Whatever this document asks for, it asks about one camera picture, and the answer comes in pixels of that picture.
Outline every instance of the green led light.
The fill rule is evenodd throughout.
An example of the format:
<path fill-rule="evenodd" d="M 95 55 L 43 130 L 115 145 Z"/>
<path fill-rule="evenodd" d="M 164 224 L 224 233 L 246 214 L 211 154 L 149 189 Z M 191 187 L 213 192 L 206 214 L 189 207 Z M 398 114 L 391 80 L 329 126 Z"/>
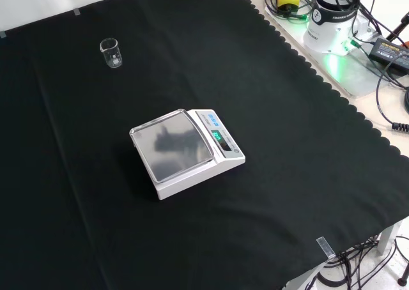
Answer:
<path fill-rule="evenodd" d="M 216 140 L 221 140 L 222 139 L 222 137 L 219 135 L 219 133 L 218 132 L 213 132 L 213 136 L 216 138 Z"/>

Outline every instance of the power adapter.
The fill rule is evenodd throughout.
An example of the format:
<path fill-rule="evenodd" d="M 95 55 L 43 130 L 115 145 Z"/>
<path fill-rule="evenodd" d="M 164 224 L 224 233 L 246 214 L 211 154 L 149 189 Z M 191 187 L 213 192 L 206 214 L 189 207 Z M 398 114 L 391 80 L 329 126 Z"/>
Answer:
<path fill-rule="evenodd" d="M 369 54 L 369 58 L 383 65 L 388 65 L 393 59 L 401 54 L 409 56 L 409 50 L 387 40 L 378 38 Z M 409 73 L 409 59 L 407 57 L 401 57 L 393 62 L 391 67 L 404 73 Z"/>

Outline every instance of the metal table leg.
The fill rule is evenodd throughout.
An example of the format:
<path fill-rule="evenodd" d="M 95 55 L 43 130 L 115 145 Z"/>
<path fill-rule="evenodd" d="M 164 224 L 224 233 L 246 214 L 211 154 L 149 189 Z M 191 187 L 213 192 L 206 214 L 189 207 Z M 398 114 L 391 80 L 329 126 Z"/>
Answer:
<path fill-rule="evenodd" d="M 389 247 L 392 245 L 393 241 L 395 240 L 395 237 L 397 236 L 397 232 L 401 227 L 401 224 L 402 221 L 399 221 L 398 223 L 386 228 L 381 233 L 381 238 L 379 239 L 378 244 L 378 251 L 381 255 L 384 255 L 385 251 L 389 249 Z"/>

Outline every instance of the table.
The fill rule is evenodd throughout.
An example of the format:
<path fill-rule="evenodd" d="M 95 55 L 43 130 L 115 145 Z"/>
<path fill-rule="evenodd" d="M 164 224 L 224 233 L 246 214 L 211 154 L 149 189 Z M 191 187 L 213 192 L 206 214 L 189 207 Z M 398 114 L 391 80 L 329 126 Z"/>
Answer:
<path fill-rule="evenodd" d="M 98 50 L 108 37 L 120 43 L 117 70 Z M 244 0 L 106 0 L 10 31 L 0 43 L 1 76 L 11 85 L 1 121 L 13 132 L 0 140 L 8 144 L 2 158 L 13 162 L 5 208 L 18 205 L 24 187 L 60 195 L 53 217 L 79 217 L 77 235 L 61 247 L 73 259 L 56 283 L 79 259 L 118 289 L 271 289 L 325 260 L 317 238 L 340 252 L 409 214 L 408 161 Z M 31 104 L 19 93 L 30 93 Z M 128 131 L 181 107 L 214 109 L 247 162 L 158 202 Z M 39 153 L 26 126 L 41 131 L 33 134 Z M 53 158 L 48 168 L 42 152 Z M 57 183 L 19 177 L 25 169 L 51 172 Z M 30 196 L 53 204 L 49 193 Z M 41 227 L 52 236 L 50 228 Z M 46 245 L 41 251 L 58 259 Z M 28 255 L 8 257 L 2 280 L 12 283 Z M 43 284 L 48 268 L 36 269 Z M 71 287 L 81 287 L 72 272 Z"/>
<path fill-rule="evenodd" d="M 265 4 L 264 0 L 250 0 L 251 3 L 256 6 L 257 10 L 259 10 L 260 14 L 264 16 L 273 26 L 275 25 L 274 19 L 272 19 L 266 12 L 265 12 Z M 308 55 L 305 55 L 301 52 L 297 46 L 292 44 L 291 38 L 286 37 L 285 34 L 281 34 L 285 37 L 286 41 L 291 44 L 291 48 L 297 50 L 297 52 L 303 55 L 306 59 L 309 59 Z M 335 87 L 331 80 L 327 78 L 324 72 L 321 72 L 316 66 L 312 64 L 312 67 L 317 71 L 317 74 L 320 75 L 325 82 L 328 82 L 332 85 L 332 89 L 335 91 L 340 92 L 342 97 L 346 96 L 343 94 L 342 91 L 338 90 Z M 403 84 L 409 86 L 409 77 L 403 77 Z M 390 119 L 398 123 L 409 123 L 409 114 L 405 111 L 405 107 L 403 105 L 403 92 L 397 87 L 394 86 L 387 86 L 381 88 L 380 90 L 380 102 L 382 105 L 383 111 L 388 115 Z M 366 95 L 364 97 L 354 99 L 349 98 L 348 100 L 350 104 L 356 106 L 358 112 L 361 112 L 365 115 L 366 119 L 370 120 L 374 126 L 374 128 L 381 131 L 382 136 L 387 138 L 390 142 L 390 145 L 397 147 L 402 155 L 409 156 L 409 136 L 407 134 L 402 134 L 399 132 L 392 131 L 390 129 L 389 123 L 387 123 L 384 118 L 379 113 L 379 110 L 376 106 L 375 94 L 372 93 L 370 95 Z"/>
<path fill-rule="evenodd" d="M 265 3 L 264 0 L 250 0 L 252 4 L 259 10 L 260 14 L 267 19 L 271 25 L 277 27 L 277 22 L 269 16 L 267 12 L 265 12 Z M 297 52 L 304 56 L 306 59 L 309 59 L 309 55 L 303 53 L 300 49 L 297 48 L 297 45 L 293 43 L 293 39 L 286 35 L 286 33 L 281 33 L 283 37 L 285 37 L 286 41 L 291 44 L 291 48 L 297 50 Z M 321 71 L 317 66 L 313 64 L 312 67 L 317 71 L 317 74 L 320 75 L 325 82 L 328 82 L 332 85 L 332 89 L 335 91 L 340 92 L 341 97 L 346 98 L 343 91 L 340 91 L 337 86 L 335 86 L 332 81 L 327 77 L 327 73 L 325 71 Z M 404 76 L 400 79 L 400 81 L 409 86 L 409 76 Z M 382 108 L 393 121 L 399 123 L 409 123 L 409 115 L 405 111 L 405 106 L 403 105 L 403 95 L 404 92 L 397 87 L 388 85 L 384 88 L 380 89 L 380 101 L 382 104 Z M 361 98 L 351 98 L 348 97 L 350 104 L 356 106 L 358 112 L 361 112 L 365 115 L 366 119 L 370 120 L 374 126 L 374 128 L 381 131 L 382 136 L 388 138 L 391 145 L 396 146 L 402 155 L 409 156 L 409 135 L 398 133 L 392 131 L 390 128 L 390 124 L 384 120 L 384 118 L 379 113 L 379 110 L 376 106 L 376 99 L 375 93 L 370 95 L 366 95 Z M 394 238 L 397 235 L 399 227 L 401 225 L 401 221 L 397 222 L 395 225 L 392 225 L 388 229 L 382 232 L 382 236 L 380 238 L 380 244 L 378 246 L 378 250 L 380 251 L 381 255 L 385 253 L 385 251 L 391 246 Z M 306 272 L 299 278 L 292 280 L 286 287 L 288 290 L 303 290 L 306 285 L 311 281 L 311 279 L 322 269 L 325 263 L 317 266 L 316 268 Z"/>

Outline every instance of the scalloped edge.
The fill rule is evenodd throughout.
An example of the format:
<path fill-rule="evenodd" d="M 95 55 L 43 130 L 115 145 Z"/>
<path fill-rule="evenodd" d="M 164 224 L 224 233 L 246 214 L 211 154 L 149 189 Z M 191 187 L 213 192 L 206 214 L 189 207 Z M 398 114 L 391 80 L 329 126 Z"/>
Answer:
<path fill-rule="evenodd" d="M 329 84 L 328 82 L 324 81 L 324 78 L 318 74 L 318 72 L 313 68 L 313 64 L 311 62 L 308 62 L 307 59 L 303 56 L 300 55 L 298 53 L 297 50 L 293 49 L 291 44 L 289 42 L 287 42 L 287 40 L 285 39 L 285 37 L 283 37 L 283 35 L 280 33 L 280 31 L 277 30 L 277 28 L 275 28 L 271 22 L 266 19 L 266 16 L 263 15 L 262 13 L 260 13 L 260 11 L 256 8 L 256 5 L 254 5 L 252 3 L 251 0 L 242 0 L 244 3 L 246 3 L 246 5 L 248 5 L 251 10 L 258 16 L 259 19 L 261 19 L 265 24 L 268 25 L 268 27 L 273 30 L 274 35 L 276 35 L 280 40 L 282 40 L 284 42 L 284 46 L 288 49 L 288 51 L 294 55 L 296 55 L 298 58 L 300 58 L 303 62 L 303 64 L 308 68 L 308 70 L 310 70 L 313 75 L 319 79 L 319 82 L 321 85 L 324 85 L 325 88 L 328 88 L 331 92 L 331 95 L 336 95 L 338 98 L 340 98 L 343 101 L 343 104 L 346 105 L 346 108 L 348 109 L 354 109 L 354 113 L 358 115 L 359 118 L 361 118 L 363 116 L 362 122 L 364 124 L 364 126 L 368 126 L 368 128 L 371 130 L 372 134 L 378 138 L 380 140 L 380 143 L 384 146 L 387 145 L 390 149 L 391 152 L 393 152 L 395 155 L 398 156 L 399 159 L 406 161 L 406 163 L 409 163 L 409 156 L 405 156 L 402 155 L 401 150 L 399 148 L 397 148 L 394 145 L 390 144 L 390 140 L 386 137 L 384 137 L 382 135 L 382 131 L 375 128 L 373 126 L 373 123 L 371 120 L 367 119 L 365 114 L 361 113 L 358 111 L 358 109 L 356 108 L 356 106 L 354 106 L 353 104 L 350 103 L 349 99 L 341 96 L 341 93 L 335 89 L 331 84 Z"/>

